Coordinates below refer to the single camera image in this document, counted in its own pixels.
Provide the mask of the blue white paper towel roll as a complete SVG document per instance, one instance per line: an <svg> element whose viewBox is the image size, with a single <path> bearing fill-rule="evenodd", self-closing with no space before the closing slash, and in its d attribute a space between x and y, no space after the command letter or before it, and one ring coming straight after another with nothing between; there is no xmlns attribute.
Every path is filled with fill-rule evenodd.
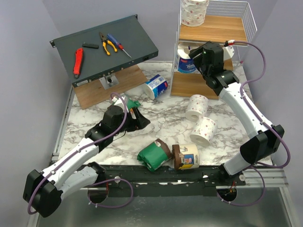
<svg viewBox="0 0 303 227"><path fill-rule="evenodd" d="M166 79L157 74L143 84L143 90L150 99L156 99L168 88Z"/></svg>

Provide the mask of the green wrapped roll near left arm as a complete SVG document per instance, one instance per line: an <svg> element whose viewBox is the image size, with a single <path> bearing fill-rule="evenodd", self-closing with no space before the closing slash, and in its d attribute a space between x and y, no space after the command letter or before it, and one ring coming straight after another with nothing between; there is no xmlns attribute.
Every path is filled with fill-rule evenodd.
<svg viewBox="0 0 303 227"><path fill-rule="evenodd" d="M141 104L138 102L138 101L133 101L132 99L129 98L129 96L127 95L124 95L123 96L123 99L126 103L126 106L127 106L127 110L130 111L133 107L140 107Z"/></svg>

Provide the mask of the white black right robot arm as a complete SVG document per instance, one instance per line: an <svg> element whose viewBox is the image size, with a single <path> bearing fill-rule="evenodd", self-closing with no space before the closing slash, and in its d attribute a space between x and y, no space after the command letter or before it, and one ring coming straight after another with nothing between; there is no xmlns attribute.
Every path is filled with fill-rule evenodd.
<svg viewBox="0 0 303 227"><path fill-rule="evenodd" d="M233 56L233 44L234 40L223 46L209 41L189 51L207 86L233 110L249 137L237 155L219 166L218 181L223 185L229 185L235 174L275 153L285 132L281 125L274 125L258 110L238 77L224 67L224 61Z"/></svg>

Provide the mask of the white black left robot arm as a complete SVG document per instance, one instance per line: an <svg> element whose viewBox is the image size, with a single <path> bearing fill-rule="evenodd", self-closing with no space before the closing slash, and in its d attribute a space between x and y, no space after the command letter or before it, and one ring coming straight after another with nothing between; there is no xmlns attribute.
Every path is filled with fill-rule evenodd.
<svg viewBox="0 0 303 227"><path fill-rule="evenodd" d="M96 164L79 168L109 146L118 133L142 130L149 124L150 120L136 107L130 110L116 105L108 107L103 119L68 154L44 170L34 169L27 175L23 199L28 203L28 213L48 217L74 191L91 184L101 186L105 175Z"/></svg>

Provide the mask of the floral paper roll on shelf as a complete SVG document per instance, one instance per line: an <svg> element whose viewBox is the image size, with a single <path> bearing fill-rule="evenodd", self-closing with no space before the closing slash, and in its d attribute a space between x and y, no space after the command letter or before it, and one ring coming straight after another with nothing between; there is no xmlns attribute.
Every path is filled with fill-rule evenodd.
<svg viewBox="0 0 303 227"><path fill-rule="evenodd" d="M181 24L191 27L202 25L208 5L209 0L182 0Z"/></svg>

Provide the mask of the green brown wrapped roll front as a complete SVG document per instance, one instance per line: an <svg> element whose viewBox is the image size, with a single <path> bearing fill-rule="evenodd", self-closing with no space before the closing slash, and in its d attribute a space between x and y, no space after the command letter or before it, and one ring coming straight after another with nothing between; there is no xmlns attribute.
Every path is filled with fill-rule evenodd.
<svg viewBox="0 0 303 227"><path fill-rule="evenodd" d="M171 158L171 150L161 139L156 139L137 155L137 160L151 172L156 171Z"/></svg>

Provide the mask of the floral paper roll upper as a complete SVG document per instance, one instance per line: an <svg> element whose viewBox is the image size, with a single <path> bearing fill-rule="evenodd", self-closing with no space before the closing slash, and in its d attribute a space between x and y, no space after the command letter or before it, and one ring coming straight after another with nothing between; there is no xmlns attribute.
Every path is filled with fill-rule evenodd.
<svg viewBox="0 0 303 227"><path fill-rule="evenodd" d="M189 99L185 117L192 122L203 118L208 109L208 98L203 95L192 95Z"/></svg>

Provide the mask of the cream cartoon wrapped roll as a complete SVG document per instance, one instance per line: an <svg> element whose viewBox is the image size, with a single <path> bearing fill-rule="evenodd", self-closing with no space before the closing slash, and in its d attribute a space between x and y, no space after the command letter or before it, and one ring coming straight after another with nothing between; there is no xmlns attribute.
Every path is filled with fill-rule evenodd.
<svg viewBox="0 0 303 227"><path fill-rule="evenodd" d="M172 145L174 158L174 169L194 169L199 168L200 158L196 144L175 144Z"/></svg>

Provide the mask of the wooden board under chassis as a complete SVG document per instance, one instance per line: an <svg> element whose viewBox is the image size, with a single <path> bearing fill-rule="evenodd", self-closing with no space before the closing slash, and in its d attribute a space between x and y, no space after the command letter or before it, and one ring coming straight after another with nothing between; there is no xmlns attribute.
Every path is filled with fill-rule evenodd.
<svg viewBox="0 0 303 227"><path fill-rule="evenodd" d="M147 81L137 65L113 74L111 79L110 84L105 78L99 78L73 89L83 110L108 100L113 92L123 93Z"/></svg>

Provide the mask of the floral paper roll lower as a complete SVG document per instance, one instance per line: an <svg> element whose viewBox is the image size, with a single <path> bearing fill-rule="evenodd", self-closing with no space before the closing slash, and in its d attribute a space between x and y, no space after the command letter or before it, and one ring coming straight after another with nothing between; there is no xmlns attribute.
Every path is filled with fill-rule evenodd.
<svg viewBox="0 0 303 227"><path fill-rule="evenodd" d="M208 147L214 138L218 124L208 117L200 117L190 133L190 139L203 147Z"/></svg>

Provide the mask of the dark grey rack server chassis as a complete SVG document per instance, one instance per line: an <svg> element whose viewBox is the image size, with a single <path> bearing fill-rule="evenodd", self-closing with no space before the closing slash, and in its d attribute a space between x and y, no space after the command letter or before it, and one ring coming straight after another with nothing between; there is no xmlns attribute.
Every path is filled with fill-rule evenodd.
<svg viewBox="0 0 303 227"><path fill-rule="evenodd" d="M118 51L114 52L113 48L107 45L110 52L110 56L107 56L103 50L99 32L106 38L107 34L111 34L124 47L131 58L116 47L114 43ZM83 43L98 44L99 48L85 48L82 47ZM73 87L79 87L99 78L108 77L113 73L155 58L159 53L158 48L145 32L136 15L53 39L50 44L57 48ZM73 67L75 52L79 48L83 48L84 56L80 76L75 79Z"/></svg>

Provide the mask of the black bit holder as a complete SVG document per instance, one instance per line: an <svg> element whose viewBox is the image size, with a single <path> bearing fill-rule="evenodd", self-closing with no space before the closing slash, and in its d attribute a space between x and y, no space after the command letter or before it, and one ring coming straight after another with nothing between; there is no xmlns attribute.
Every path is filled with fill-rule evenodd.
<svg viewBox="0 0 303 227"><path fill-rule="evenodd" d="M98 49L99 45L98 44L83 43L82 47L90 48L90 49Z"/></svg>

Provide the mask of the blue red screwdriver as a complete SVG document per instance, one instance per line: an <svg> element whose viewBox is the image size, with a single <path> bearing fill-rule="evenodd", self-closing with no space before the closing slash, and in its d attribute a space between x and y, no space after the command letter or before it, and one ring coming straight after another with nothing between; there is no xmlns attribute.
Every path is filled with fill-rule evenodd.
<svg viewBox="0 0 303 227"><path fill-rule="evenodd" d="M131 56L126 52L126 50L124 49L124 47L111 35L111 34L107 34L107 38L111 41L111 42L113 42L115 45L116 45L116 47L118 47L120 50L122 50L124 53L126 53L126 55L128 56L128 57L130 57L131 58Z"/></svg>

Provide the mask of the red utility knife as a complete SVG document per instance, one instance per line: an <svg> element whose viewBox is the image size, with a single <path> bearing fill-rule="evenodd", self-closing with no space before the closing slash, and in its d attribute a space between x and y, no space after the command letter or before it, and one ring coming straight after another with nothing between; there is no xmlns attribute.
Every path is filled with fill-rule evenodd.
<svg viewBox="0 0 303 227"><path fill-rule="evenodd" d="M73 67L74 78L77 79L80 76L81 66L83 62L84 50L79 48L75 52L75 63Z"/></svg>

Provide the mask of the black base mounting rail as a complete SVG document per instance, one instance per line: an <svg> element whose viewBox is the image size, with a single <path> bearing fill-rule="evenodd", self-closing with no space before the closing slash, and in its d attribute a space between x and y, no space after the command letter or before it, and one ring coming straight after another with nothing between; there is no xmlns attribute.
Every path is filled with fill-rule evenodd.
<svg viewBox="0 0 303 227"><path fill-rule="evenodd" d="M101 166L92 162L78 168L58 189L62 199L82 188L109 197L127 197L130 193L140 197L215 196L219 188L245 184L242 172L224 179L218 166L178 171L161 166L151 172L145 166Z"/></svg>

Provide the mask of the yellow handled pliers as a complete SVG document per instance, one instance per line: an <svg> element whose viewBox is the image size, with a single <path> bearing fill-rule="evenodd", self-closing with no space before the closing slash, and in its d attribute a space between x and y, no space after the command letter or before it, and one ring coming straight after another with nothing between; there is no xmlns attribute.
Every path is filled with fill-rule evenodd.
<svg viewBox="0 0 303 227"><path fill-rule="evenodd" d="M115 45L110 40L108 40L101 32L99 32L99 36L102 40L103 50L107 56L110 56L110 52L107 49L107 45L110 45L113 48L114 52L118 51Z"/></svg>

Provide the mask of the aluminium extrusion rail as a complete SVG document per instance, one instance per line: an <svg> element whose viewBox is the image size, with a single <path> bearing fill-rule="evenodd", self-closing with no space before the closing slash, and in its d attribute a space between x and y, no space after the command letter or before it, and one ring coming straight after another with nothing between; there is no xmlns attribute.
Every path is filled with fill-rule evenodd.
<svg viewBox="0 0 303 227"><path fill-rule="evenodd" d="M283 169L277 168L257 168L263 177L265 186L267 188L281 188L288 187L289 183ZM256 170L248 169L243 172L245 176L246 187L262 188L263 182L261 176Z"/></svg>

